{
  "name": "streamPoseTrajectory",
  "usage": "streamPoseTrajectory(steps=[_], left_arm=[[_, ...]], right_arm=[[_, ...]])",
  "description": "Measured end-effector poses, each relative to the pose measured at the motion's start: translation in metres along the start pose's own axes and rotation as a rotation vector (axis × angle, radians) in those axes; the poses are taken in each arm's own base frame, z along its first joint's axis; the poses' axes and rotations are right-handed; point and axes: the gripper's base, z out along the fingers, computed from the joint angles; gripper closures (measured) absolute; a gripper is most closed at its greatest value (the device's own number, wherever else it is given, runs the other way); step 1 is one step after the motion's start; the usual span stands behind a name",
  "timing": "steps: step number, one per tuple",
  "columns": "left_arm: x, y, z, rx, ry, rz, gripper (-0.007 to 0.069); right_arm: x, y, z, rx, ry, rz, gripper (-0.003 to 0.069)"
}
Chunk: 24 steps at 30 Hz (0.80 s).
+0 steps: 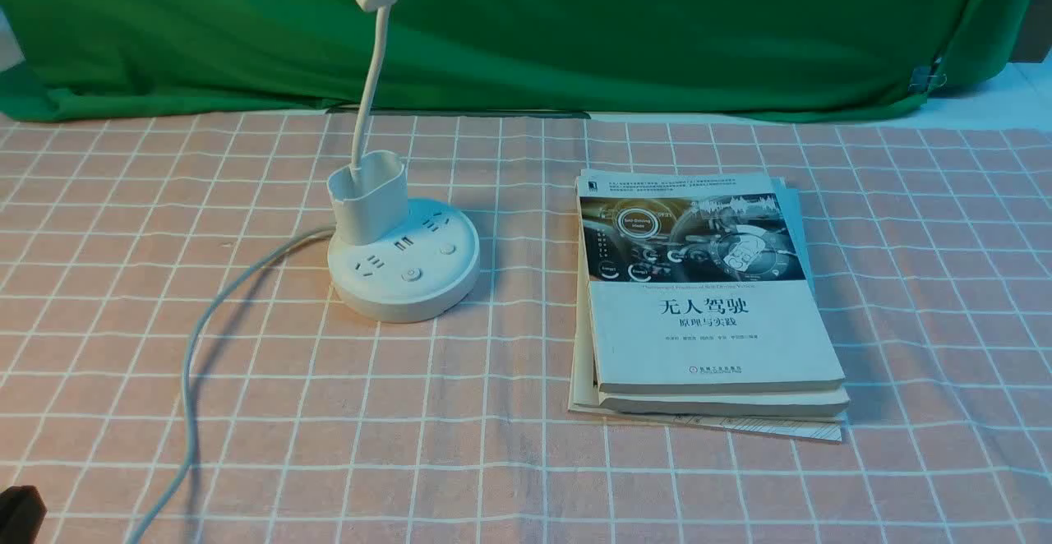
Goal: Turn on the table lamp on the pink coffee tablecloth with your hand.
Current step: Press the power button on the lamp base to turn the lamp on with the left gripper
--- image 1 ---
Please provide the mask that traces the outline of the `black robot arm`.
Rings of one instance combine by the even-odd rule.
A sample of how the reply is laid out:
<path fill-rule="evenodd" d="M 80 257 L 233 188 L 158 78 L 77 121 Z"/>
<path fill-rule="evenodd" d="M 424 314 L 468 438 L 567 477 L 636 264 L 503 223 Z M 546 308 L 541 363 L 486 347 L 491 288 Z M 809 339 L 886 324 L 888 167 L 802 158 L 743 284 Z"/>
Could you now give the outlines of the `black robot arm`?
<path fill-rule="evenodd" d="M 48 513 L 36 486 L 11 486 L 1 492 L 1 544 L 33 544 Z"/>

